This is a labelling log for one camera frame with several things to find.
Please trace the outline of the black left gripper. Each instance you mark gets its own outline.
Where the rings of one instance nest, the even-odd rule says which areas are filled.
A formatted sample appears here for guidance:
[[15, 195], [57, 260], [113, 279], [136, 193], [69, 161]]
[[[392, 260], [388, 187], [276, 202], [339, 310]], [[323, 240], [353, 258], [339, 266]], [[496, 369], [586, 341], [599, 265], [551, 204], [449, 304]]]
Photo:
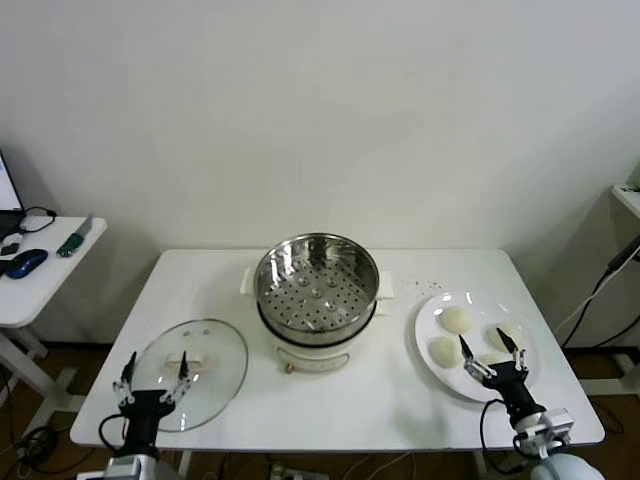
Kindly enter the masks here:
[[131, 381], [136, 364], [137, 352], [134, 351], [124, 365], [120, 378], [113, 382], [113, 391], [117, 396], [121, 415], [128, 420], [123, 446], [119, 453], [158, 453], [156, 437], [160, 421], [173, 412], [191, 388], [191, 377], [187, 353], [183, 352], [177, 383], [169, 390], [131, 390]]

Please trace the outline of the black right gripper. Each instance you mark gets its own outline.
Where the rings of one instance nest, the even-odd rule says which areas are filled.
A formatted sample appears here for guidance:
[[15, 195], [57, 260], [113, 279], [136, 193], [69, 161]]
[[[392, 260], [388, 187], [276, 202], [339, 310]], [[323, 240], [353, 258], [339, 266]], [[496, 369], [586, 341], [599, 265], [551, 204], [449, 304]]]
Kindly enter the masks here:
[[469, 345], [463, 336], [459, 335], [464, 370], [485, 388], [499, 393], [511, 420], [522, 420], [542, 413], [543, 407], [536, 403], [525, 385], [528, 376], [526, 350], [520, 349], [501, 328], [497, 327], [496, 332], [515, 363], [501, 362], [489, 367], [475, 359]]

